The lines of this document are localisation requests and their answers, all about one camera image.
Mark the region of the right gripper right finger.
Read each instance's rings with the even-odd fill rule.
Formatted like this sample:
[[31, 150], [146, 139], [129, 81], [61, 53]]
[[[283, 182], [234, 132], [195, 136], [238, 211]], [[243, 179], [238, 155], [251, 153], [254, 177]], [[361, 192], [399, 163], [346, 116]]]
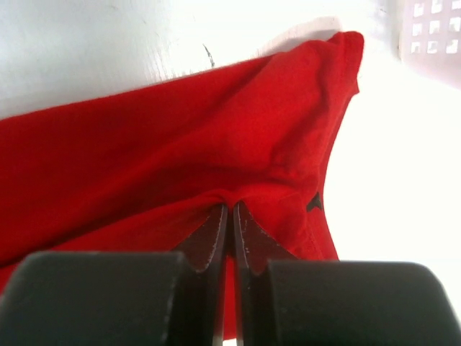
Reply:
[[442, 284], [411, 262], [306, 261], [233, 209], [239, 345], [458, 345]]

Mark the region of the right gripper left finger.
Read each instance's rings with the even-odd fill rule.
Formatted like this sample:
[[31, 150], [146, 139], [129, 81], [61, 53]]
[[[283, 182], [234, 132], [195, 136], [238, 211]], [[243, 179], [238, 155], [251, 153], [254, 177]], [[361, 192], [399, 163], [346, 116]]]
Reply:
[[228, 210], [169, 252], [37, 252], [1, 297], [3, 345], [221, 345]]

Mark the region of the red t shirt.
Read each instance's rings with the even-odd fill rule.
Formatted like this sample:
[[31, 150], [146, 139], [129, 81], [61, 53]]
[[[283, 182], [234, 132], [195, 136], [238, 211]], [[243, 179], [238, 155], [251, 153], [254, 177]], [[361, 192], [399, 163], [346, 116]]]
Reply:
[[335, 260], [323, 209], [364, 38], [1, 121], [1, 297], [37, 252], [169, 252], [228, 210], [223, 338], [237, 339], [233, 209], [299, 260]]

